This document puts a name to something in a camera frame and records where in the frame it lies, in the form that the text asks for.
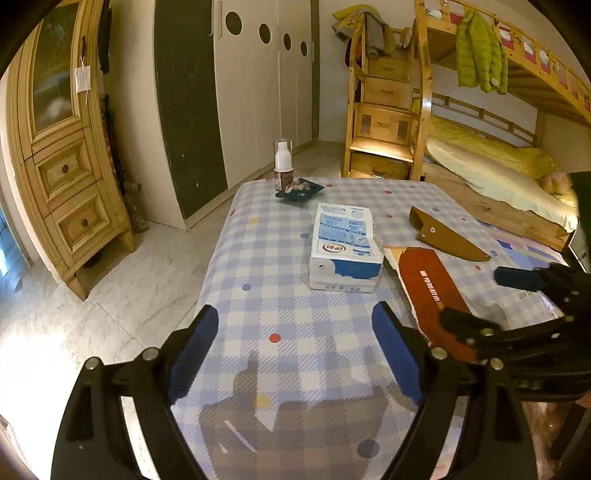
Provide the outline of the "wooden bunk stair drawers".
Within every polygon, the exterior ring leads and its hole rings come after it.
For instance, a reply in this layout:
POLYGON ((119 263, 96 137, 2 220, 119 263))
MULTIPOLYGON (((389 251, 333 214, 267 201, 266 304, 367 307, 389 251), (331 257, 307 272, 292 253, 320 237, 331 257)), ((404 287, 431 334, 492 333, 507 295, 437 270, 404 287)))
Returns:
POLYGON ((393 31, 394 51, 378 49, 384 26, 366 13, 349 44, 344 177, 419 181, 432 112, 426 23, 393 31))

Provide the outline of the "green puffer jacket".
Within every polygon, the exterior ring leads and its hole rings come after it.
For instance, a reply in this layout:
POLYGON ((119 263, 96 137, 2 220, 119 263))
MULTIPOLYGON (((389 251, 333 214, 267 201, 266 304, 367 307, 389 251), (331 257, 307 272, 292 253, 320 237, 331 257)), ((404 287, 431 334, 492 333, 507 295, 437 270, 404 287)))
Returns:
POLYGON ((457 25, 458 85, 484 93, 508 93, 508 59, 493 27, 476 10, 457 25))

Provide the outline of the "brown leather knife sheath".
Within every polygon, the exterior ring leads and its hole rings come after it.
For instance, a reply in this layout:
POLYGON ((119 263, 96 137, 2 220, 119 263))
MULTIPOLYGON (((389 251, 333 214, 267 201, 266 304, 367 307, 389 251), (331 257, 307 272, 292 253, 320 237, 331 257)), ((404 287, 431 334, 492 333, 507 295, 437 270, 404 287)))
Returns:
POLYGON ((488 262, 491 255, 433 216, 412 206, 409 221, 417 230, 417 239, 430 247, 472 262, 488 262))

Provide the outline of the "checkered tablecloth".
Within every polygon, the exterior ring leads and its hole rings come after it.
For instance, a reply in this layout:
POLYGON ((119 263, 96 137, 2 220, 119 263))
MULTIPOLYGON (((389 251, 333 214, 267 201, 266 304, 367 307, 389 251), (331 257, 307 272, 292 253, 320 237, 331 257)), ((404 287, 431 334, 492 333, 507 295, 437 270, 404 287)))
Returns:
POLYGON ((266 181, 232 202, 198 299, 218 334, 172 409, 208 478, 378 479, 413 422, 370 323, 384 301, 412 325, 404 291, 387 269, 370 293, 311 289, 317 208, 266 181))

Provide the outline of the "white bedside cabinet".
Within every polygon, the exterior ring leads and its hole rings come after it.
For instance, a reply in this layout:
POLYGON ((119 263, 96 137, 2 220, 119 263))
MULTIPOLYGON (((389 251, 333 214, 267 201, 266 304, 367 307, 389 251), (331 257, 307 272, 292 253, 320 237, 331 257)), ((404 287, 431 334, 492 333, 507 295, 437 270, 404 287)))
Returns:
POLYGON ((587 238, 583 231, 582 225, 579 224, 577 229, 573 232, 568 243, 568 250, 581 266, 581 268, 589 273, 590 266, 590 252, 587 245, 587 238))

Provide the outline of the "dark green small tray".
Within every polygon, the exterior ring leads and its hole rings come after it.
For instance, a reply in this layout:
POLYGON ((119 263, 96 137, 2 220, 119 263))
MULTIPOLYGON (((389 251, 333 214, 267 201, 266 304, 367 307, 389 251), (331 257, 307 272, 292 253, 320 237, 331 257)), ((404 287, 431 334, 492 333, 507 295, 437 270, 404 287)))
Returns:
POLYGON ((276 198, 279 198, 281 201, 293 203, 307 202, 324 189, 325 187, 318 183, 300 178, 288 185, 286 189, 276 192, 276 198))

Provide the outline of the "wooden bunk bed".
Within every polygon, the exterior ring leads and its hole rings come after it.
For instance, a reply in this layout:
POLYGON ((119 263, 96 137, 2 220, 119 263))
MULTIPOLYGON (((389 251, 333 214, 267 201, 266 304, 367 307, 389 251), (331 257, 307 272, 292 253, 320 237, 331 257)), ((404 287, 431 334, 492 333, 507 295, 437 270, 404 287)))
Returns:
MULTIPOLYGON (((426 23, 430 61, 441 61, 450 56, 451 53, 455 52, 457 26, 452 24, 451 21, 445 17, 438 18, 431 16, 423 1, 417 1, 415 3, 415 11, 416 19, 421 19, 426 23)), ((524 129, 509 119, 499 116, 478 105, 465 102, 453 96, 434 92, 432 68, 432 112, 430 125, 434 116, 440 117, 433 112, 435 108, 448 109, 474 121, 487 124, 490 127, 505 132, 507 135, 514 136, 525 145, 518 146, 499 135, 485 131, 470 123, 466 124, 457 120, 448 119, 457 124, 468 127, 470 131, 485 138, 499 140, 514 147, 539 148, 540 139, 536 132, 524 129)), ((517 210, 505 202, 496 201, 478 194, 470 188, 462 178, 436 162, 434 164, 424 163, 423 176, 426 181, 434 183, 444 190, 476 219, 494 227, 506 230, 512 234, 537 241, 555 250, 564 249, 573 234, 573 232, 567 233, 559 225, 551 223, 532 212, 517 210)))

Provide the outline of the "plush toy on bed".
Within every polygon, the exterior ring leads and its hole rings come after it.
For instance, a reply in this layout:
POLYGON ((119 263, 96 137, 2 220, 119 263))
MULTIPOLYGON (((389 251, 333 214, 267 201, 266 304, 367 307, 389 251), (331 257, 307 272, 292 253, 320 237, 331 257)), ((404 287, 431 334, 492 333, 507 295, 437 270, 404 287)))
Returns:
POLYGON ((571 177, 561 171, 543 175, 538 183, 545 192, 554 196, 568 195, 572 190, 571 177))

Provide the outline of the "white paper tag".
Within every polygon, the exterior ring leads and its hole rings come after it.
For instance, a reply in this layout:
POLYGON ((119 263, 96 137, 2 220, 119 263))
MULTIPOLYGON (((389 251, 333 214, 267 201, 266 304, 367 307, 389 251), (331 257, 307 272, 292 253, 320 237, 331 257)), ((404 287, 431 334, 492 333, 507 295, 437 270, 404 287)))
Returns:
POLYGON ((76 93, 87 92, 91 90, 91 66, 84 65, 77 67, 75 74, 76 93))

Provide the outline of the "yellow bed quilt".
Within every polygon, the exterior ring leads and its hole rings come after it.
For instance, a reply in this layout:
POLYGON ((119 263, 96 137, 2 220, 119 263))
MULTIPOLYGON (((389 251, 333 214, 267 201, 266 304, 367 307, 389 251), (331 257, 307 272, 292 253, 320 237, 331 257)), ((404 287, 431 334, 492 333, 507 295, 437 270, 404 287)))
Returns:
POLYGON ((514 147, 434 116, 427 153, 478 194, 505 202, 517 210, 532 212, 559 225, 567 233, 576 230, 579 214, 574 190, 568 195, 554 196, 538 183, 543 175, 561 171, 544 150, 514 147))

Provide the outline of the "white brown bottle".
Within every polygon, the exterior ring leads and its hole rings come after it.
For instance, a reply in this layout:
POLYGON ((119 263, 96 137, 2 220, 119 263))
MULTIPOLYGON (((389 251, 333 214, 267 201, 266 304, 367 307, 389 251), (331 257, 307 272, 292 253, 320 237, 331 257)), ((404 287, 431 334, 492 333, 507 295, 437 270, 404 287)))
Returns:
POLYGON ((294 182, 293 143, 290 139, 280 139, 274 143, 274 186, 276 191, 284 191, 294 182))

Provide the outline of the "white wardrobe with portholes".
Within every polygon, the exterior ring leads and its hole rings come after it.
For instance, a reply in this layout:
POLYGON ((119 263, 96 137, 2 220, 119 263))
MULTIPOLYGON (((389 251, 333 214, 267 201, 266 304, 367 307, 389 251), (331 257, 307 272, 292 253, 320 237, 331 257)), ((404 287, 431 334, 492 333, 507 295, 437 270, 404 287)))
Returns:
POLYGON ((320 131, 317 1, 158 1, 154 66, 164 148, 186 226, 269 171, 274 146, 320 131))

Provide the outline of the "blue white carton box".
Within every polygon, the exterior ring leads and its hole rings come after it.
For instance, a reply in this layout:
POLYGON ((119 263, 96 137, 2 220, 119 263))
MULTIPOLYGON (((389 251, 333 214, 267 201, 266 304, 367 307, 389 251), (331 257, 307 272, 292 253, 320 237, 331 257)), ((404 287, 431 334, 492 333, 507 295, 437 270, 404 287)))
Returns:
POLYGON ((370 209, 318 204, 311 235, 311 289, 371 293, 383 262, 370 209))

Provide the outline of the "red cardboard box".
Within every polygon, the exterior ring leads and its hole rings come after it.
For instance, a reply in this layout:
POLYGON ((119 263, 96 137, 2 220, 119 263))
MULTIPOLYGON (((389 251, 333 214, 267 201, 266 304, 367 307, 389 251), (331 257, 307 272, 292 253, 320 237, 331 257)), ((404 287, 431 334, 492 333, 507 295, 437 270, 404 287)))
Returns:
POLYGON ((422 247, 384 248, 385 258, 398 274, 422 335, 432 347, 442 347, 456 359, 476 363, 476 350, 444 329, 445 308, 471 311, 435 250, 422 247))

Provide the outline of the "pine glass-door cabinet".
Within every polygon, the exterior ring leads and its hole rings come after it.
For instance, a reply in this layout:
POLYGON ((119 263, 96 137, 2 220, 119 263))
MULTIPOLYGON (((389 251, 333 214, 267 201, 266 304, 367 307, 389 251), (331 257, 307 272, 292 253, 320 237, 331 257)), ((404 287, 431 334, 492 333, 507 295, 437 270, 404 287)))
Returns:
POLYGON ((24 217, 48 267, 77 297, 79 270, 118 239, 134 251, 99 92, 103 1, 62 1, 32 30, 8 68, 7 146, 24 217), (77 67, 91 90, 76 93, 77 67))

